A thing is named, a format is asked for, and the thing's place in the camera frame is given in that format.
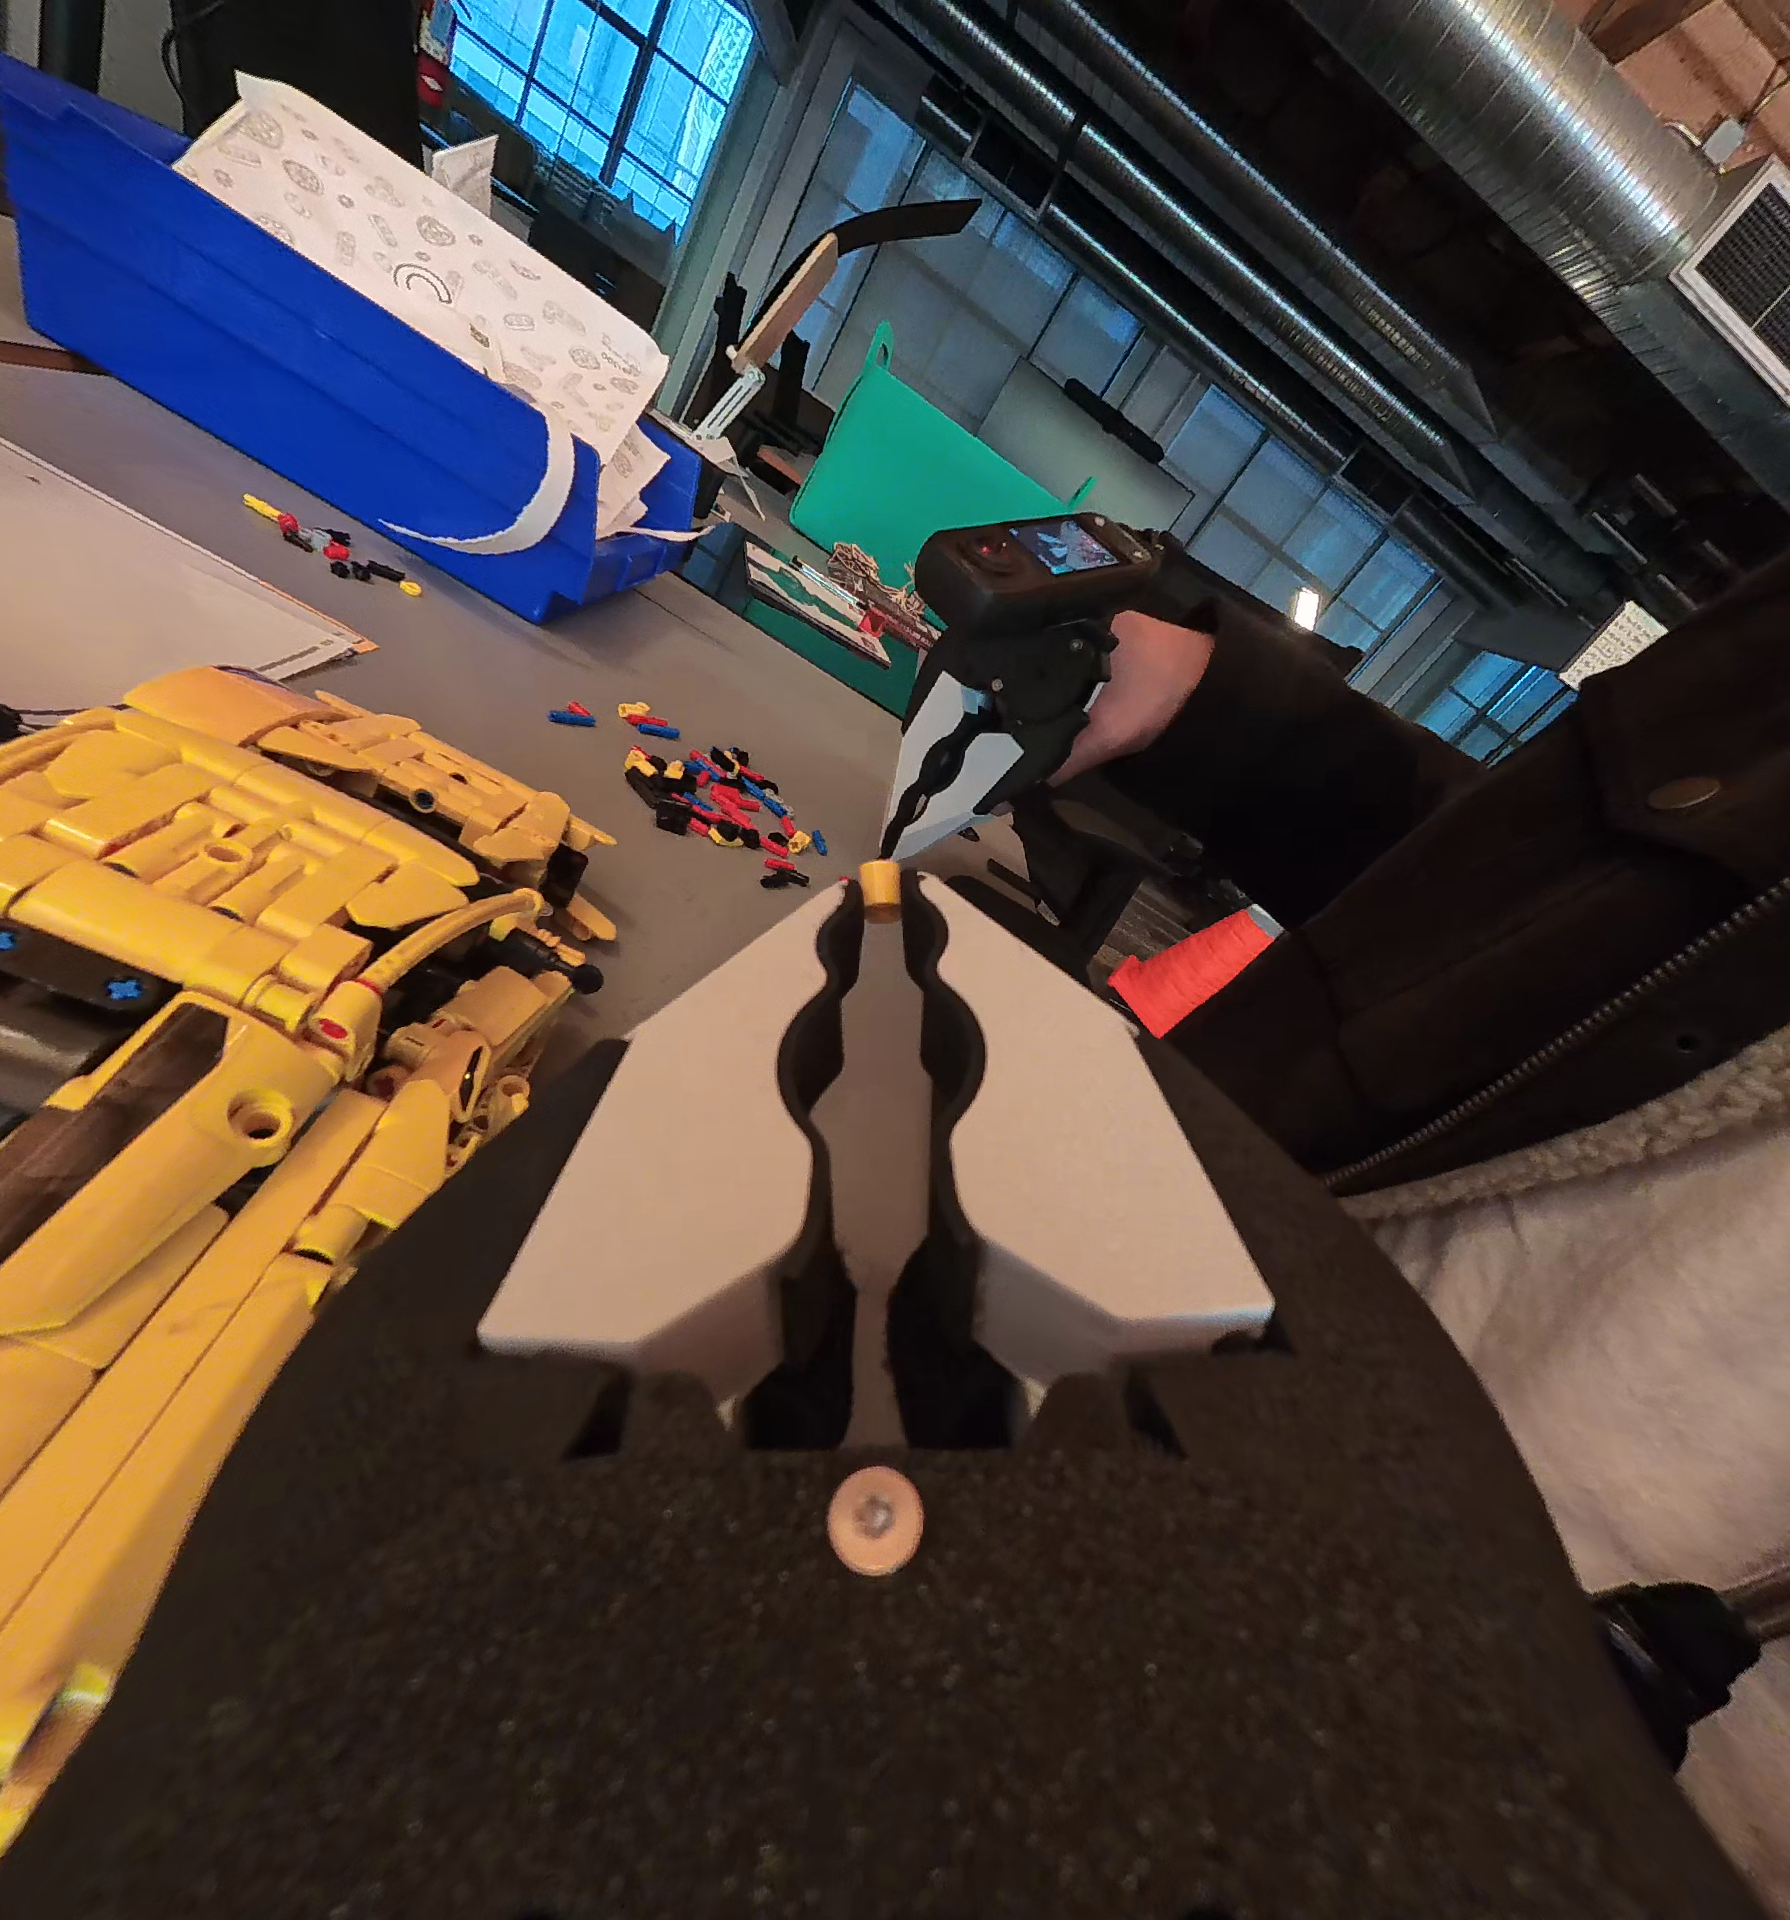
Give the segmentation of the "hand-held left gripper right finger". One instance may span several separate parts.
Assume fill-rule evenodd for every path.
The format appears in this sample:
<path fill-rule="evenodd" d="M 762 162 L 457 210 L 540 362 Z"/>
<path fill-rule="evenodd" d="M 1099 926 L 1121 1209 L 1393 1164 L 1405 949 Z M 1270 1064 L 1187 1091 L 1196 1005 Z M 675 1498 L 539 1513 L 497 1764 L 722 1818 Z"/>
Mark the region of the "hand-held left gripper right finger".
<path fill-rule="evenodd" d="M 935 876 L 910 876 L 910 979 L 910 1428 L 1026 1428 L 1062 1379 L 1260 1346 L 1272 1293 L 1129 1023 Z"/>

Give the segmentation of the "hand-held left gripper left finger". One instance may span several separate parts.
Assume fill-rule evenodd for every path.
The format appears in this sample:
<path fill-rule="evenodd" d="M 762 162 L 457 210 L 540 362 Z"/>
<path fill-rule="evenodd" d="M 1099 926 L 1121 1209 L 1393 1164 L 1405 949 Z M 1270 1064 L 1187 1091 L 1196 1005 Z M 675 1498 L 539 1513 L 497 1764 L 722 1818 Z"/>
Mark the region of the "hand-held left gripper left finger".
<path fill-rule="evenodd" d="M 857 1289 L 812 1109 L 855 983 L 848 879 L 633 1028 L 480 1346 L 690 1375 L 744 1428 L 849 1428 Z"/>

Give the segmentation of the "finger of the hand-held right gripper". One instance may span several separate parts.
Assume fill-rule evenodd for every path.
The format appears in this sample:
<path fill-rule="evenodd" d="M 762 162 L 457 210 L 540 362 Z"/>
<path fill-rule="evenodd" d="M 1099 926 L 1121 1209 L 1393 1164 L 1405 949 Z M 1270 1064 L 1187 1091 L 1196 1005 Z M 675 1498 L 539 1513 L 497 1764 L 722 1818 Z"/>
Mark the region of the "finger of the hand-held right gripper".
<path fill-rule="evenodd" d="M 971 740 L 966 694 L 954 677 L 932 677 L 904 725 L 884 808 L 884 859 L 924 851 L 961 824 L 954 791 Z"/>
<path fill-rule="evenodd" d="M 1016 770 L 1023 760 L 1023 750 L 1017 740 L 1009 733 L 993 729 L 987 719 L 971 719 L 968 725 L 968 733 L 971 733 L 971 740 L 968 743 L 961 778 L 955 781 L 954 791 L 961 824 L 955 831 L 944 834 L 930 847 L 957 835 L 961 830 L 976 825 L 981 816 L 980 804 L 990 799 L 993 791 L 1016 775 Z"/>

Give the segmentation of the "pile of coloured brick pins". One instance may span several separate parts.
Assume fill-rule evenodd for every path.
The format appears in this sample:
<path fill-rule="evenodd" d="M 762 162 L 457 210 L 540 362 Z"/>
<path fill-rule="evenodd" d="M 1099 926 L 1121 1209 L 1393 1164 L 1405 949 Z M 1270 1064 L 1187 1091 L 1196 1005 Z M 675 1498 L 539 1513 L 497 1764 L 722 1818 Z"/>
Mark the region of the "pile of coloured brick pins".
<path fill-rule="evenodd" d="M 809 854 L 827 859 L 830 841 L 819 830 L 798 825 L 779 783 L 760 774 L 744 749 L 688 746 L 667 758 L 660 749 L 683 740 L 677 725 L 648 703 L 622 703 L 616 716 L 640 739 L 625 755 L 623 778 L 655 827 L 722 850 L 756 851 L 765 891 L 811 886 L 803 861 Z"/>

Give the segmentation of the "instruction booklet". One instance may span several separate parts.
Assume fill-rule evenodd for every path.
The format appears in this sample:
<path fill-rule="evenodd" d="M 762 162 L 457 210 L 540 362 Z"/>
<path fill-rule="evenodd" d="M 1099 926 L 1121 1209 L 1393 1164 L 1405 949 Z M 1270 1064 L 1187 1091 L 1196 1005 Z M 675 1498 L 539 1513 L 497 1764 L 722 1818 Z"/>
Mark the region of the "instruction booklet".
<path fill-rule="evenodd" d="M 58 716 L 194 666 L 292 681 L 361 636 L 0 437 L 0 703 Z"/>

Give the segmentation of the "person's right forearm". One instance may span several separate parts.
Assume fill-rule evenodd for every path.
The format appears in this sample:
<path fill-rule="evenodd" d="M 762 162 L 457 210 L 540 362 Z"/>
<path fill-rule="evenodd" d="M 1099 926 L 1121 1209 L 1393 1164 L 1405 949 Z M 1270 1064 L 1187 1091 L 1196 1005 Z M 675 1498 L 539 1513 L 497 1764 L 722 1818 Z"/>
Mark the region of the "person's right forearm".
<path fill-rule="evenodd" d="M 1441 803 L 1480 778 L 1444 739 L 1346 685 L 1313 636 L 1248 597 L 1178 616 L 1217 638 L 1210 666 L 1161 739 L 1101 774 L 1283 926 L 1321 913 Z"/>

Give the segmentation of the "grey desk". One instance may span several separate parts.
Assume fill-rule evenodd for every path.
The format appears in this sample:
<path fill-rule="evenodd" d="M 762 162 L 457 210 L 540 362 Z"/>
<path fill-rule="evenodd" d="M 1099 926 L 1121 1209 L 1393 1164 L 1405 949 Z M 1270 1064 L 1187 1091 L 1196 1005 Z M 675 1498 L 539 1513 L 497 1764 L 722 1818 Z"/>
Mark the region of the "grey desk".
<path fill-rule="evenodd" d="M 332 580 L 244 497 L 292 505 L 318 523 L 348 526 L 347 516 L 113 378 L 43 358 L 20 315 L 6 217 L 0 437 L 378 645 L 302 685 L 423 719 L 477 760 L 563 794 L 616 837 L 616 847 L 595 854 L 589 895 L 615 920 L 619 940 L 600 952 L 600 994 L 568 1009 L 546 1041 L 540 1113 L 595 1041 L 628 1034 L 801 902 L 795 891 L 763 893 L 751 859 L 653 827 L 622 778 L 622 701 L 650 701 L 690 743 L 746 746 L 782 781 L 796 818 L 827 835 L 830 857 L 809 864 L 818 882 L 878 847 L 898 760 L 893 716 L 675 574 L 545 629 L 398 550 L 389 561 L 418 576 L 423 597 Z"/>

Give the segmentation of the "person's right hand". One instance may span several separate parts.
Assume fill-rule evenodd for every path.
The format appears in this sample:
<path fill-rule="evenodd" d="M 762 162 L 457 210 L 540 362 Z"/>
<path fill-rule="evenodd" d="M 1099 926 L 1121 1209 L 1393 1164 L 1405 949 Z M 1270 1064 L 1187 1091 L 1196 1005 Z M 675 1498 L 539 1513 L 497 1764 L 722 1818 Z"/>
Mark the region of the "person's right hand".
<path fill-rule="evenodd" d="M 1208 673 L 1217 638 L 1139 610 L 1110 622 L 1117 648 L 1065 774 L 1078 775 L 1156 745 Z"/>

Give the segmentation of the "flat printed box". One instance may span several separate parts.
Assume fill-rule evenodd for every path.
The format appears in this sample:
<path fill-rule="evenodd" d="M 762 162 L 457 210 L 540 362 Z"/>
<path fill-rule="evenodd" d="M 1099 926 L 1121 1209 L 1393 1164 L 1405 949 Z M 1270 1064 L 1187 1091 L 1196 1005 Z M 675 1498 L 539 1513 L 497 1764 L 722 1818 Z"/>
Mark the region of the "flat printed box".
<path fill-rule="evenodd" d="M 743 540 L 743 565 L 753 599 L 830 638 L 845 651 L 892 668 L 896 654 L 924 659 L 935 632 L 888 597 L 859 597 L 819 567 L 793 559 L 763 540 Z"/>

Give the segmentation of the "orange-red ribbed object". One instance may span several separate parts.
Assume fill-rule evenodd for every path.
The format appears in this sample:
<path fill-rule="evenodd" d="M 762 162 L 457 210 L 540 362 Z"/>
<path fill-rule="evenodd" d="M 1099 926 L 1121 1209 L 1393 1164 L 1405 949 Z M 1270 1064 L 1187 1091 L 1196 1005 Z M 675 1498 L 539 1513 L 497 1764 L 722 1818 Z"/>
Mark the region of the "orange-red ribbed object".
<path fill-rule="evenodd" d="M 1160 1039 L 1231 985 L 1272 942 L 1274 935 L 1243 910 L 1149 960 L 1125 960 L 1107 975 L 1105 992 Z"/>

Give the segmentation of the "yellow toy brick car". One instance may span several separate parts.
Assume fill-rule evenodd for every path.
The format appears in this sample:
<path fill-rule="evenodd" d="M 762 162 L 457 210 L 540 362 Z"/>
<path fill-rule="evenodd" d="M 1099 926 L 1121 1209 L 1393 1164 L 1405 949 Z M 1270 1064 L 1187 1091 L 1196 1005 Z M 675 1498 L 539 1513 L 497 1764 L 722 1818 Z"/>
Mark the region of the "yellow toy brick car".
<path fill-rule="evenodd" d="M 0 743 L 0 1852 L 318 1312 L 524 1116 L 613 846 L 242 668 Z"/>

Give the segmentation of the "small cluster of brick pins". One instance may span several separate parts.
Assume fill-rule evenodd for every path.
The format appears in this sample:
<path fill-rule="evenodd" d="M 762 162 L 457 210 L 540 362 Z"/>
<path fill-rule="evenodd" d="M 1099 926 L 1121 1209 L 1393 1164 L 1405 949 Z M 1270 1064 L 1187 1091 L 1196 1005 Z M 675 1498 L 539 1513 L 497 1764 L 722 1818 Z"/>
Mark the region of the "small cluster of brick pins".
<path fill-rule="evenodd" d="M 255 493 L 244 493 L 242 505 L 272 526 L 285 545 L 326 563 L 332 576 L 338 580 L 351 580 L 356 583 L 391 583 L 398 595 L 409 599 L 418 599 L 426 592 L 423 585 L 402 570 L 360 554 L 356 550 L 353 537 L 344 531 L 310 526 L 299 516 L 276 508 Z"/>

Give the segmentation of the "gridded window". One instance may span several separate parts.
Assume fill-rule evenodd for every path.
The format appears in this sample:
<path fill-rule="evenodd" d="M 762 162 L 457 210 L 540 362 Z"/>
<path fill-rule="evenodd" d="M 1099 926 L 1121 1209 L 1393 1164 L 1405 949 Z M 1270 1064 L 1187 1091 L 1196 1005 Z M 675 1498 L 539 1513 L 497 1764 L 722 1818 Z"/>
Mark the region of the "gridded window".
<path fill-rule="evenodd" d="M 519 128 L 540 192 L 683 237 L 758 55 L 733 2 L 470 2 L 451 80 Z"/>

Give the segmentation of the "white patterned paper bag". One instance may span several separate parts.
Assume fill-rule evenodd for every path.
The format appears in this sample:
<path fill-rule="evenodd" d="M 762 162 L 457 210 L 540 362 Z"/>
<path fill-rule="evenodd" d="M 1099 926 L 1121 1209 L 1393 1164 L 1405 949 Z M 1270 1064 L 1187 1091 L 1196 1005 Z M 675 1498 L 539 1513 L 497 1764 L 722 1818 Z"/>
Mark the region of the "white patterned paper bag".
<path fill-rule="evenodd" d="M 246 73 L 235 83 L 235 105 L 173 170 L 543 416 L 545 474 L 505 523 L 477 537 L 391 523 L 397 539 L 520 552 L 572 501 L 581 451 L 599 457 L 600 540 L 702 539 L 662 531 L 648 499 L 677 457 L 641 427 L 669 369 L 641 327 L 306 92 Z"/>

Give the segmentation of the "white air vent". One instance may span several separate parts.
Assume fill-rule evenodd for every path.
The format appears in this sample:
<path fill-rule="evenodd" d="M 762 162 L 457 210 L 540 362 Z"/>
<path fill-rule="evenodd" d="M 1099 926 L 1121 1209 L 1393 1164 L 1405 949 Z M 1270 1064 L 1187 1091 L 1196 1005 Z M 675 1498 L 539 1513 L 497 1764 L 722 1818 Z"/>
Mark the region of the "white air vent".
<path fill-rule="evenodd" d="M 1769 156 L 1730 182 L 1670 282 L 1790 407 L 1790 170 Z"/>

